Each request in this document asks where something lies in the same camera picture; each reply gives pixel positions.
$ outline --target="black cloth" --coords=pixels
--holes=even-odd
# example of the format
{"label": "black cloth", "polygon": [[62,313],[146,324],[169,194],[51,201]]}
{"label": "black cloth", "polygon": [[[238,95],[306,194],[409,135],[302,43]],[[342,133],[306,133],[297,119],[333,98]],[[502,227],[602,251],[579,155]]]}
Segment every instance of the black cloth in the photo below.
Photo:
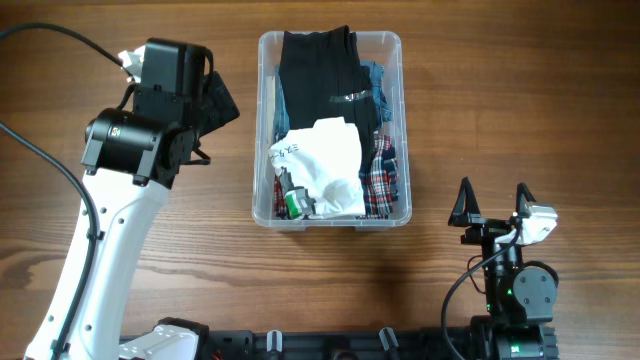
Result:
{"label": "black cloth", "polygon": [[360,66],[356,34],[348,26],[306,35],[285,32],[280,79],[290,128],[311,128],[318,119],[343,116],[358,128],[362,164],[368,168],[378,125],[373,98],[330,101],[372,89],[369,68]]}

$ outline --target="jeans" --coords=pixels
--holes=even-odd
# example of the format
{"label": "jeans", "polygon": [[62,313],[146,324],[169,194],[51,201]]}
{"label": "jeans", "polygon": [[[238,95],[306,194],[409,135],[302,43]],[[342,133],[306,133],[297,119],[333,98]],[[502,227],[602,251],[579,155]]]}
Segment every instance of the jeans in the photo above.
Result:
{"label": "jeans", "polygon": [[[382,123],[393,120],[393,113],[387,104],[387,98],[382,92],[382,78],[384,77],[384,67],[373,61],[361,61],[361,66],[369,68],[369,76],[371,77],[373,101],[376,105],[376,113],[378,116],[378,130],[382,128]],[[289,114],[284,103],[284,95],[282,92],[282,82],[280,81],[280,66],[275,69],[275,114],[273,119],[273,142],[282,140],[290,130]]]}

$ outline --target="plaid shirt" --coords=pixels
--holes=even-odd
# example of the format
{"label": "plaid shirt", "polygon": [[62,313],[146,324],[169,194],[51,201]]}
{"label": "plaid shirt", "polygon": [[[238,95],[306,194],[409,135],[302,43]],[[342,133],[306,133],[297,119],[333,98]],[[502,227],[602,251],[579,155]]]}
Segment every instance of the plaid shirt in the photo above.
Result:
{"label": "plaid shirt", "polygon": [[[387,135],[375,135],[375,155],[369,171],[360,169],[360,181],[364,194],[365,216],[358,219],[387,219],[393,212],[394,201],[398,201],[398,161],[396,149]],[[273,212],[281,219],[289,218],[282,186],[276,176],[273,181]]]}

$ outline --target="wooden table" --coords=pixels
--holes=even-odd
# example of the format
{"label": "wooden table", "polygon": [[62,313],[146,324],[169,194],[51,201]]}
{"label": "wooden table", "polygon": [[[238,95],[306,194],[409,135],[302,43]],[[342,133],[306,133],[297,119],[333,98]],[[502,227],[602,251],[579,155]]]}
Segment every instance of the wooden table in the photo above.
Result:
{"label": "wooden table", "polygon": [[[483,214],[506,218],[516,184],[555,205],[557,230],[527,248],[560,273],[563,359],[640,351],[640,7],[579,2],[268,1],[0,7],[5,28],[47,21],[117,53],[149,37],[211,48],[242,113],[204,138],[144,245],[123,334],[175,316],[258,332],[437,326],[478,248],[446,221],[470,176]],[[382,233],[281,234],[251,217],[258,38],[269,30],[390,30],[403,42],[413,218]],[[123,74],[45,31],[0,44],[0,118],[80,176],[84,129],[116,105]],[[0,135],[0,357],[18,358],[53,295],[79,198]],[[485,312],[470,283],[451,325]]]}

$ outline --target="plastic bin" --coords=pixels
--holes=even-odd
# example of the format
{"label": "plastic bin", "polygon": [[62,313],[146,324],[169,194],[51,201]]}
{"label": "plastic bin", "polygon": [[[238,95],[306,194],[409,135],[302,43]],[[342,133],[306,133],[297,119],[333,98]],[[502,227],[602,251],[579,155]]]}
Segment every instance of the plastic bin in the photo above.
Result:
{"label": "plastic bin", "polygon": [[398,159],[398,198],[393,213],[385,220],[358,220],[353,216],[330,220],[281,220],[273,212],[274,170],[268,149],[273,145],[273,79],[275,66],[282,53],[281,31],[267,32],[258,44],[258,109],[256,115],[256,154],[253,175],[253,218],[262,226],[280,231],[301,231],[308,226],[354,226],[357,230],[384,230],[406,224],[411,218],[411,186],[407,130],[404,112],[402,76],[402,44],[398,35],[389,31],[357,32],[361,60],[373,60],[384,66],[382,90],[393,109],[393,121],[384,124],[382,133],[389,135]]}

